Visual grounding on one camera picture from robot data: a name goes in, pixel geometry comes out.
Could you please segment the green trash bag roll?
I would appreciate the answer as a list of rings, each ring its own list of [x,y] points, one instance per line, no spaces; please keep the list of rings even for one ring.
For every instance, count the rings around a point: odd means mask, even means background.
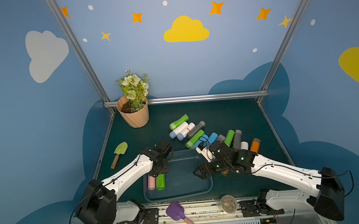
[[[165,174],[160,174],[155,179],[156,181],[156,189],[159,190],[165,190],[166,188],[166,181],[165,181]]]

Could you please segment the pink trash bag roll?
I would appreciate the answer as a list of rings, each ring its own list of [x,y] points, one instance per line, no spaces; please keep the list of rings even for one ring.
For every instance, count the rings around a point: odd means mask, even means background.
[[[152,176],[148,176],[148,184],[147,184],[148,190],[153,191],[156,190],[156,178]]]

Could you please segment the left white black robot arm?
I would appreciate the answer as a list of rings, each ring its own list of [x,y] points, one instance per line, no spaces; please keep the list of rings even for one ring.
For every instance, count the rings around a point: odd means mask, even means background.
[[[118,199],[145,174],[156,178],[168,173],[167,157],[172,150],[170,143],[162,140],[154,148],[144,148],[132,162],[111,177],[102,181],[92,180],[72,215],[83,224],[143,223],[144,206],[133,199],[121,203]]]

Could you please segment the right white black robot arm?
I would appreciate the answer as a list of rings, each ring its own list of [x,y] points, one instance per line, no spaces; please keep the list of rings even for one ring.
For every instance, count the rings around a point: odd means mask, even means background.
[[[343,221],[345,189],[333,169],[303,169],[267,158],[259,153],[260,140],[251,144],[228,146],[221,141],[202,143],[197,152],[205,161],[194,175],[207,179],[217,173],[229,171],[238,174],[269,178],[293,187],[292,190],[262,190],[255,202],[259,214],[283,209],[309,209],[330,220]]]

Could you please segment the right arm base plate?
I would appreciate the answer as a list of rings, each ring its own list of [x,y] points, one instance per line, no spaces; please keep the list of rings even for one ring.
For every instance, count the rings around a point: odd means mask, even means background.
[[[264,202],[257,204],[256,200],[244,200],[238,203],[243,217],[269,216],[285,214],[284,209],[273,210]]]

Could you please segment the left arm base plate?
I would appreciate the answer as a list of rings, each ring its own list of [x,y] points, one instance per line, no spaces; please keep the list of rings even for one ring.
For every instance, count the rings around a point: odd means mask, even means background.
[[[122,221],[117,224],[158,224],[159,223],[159,209],[148,208],[144,210],[144,213],[139,213],[133,221]]]

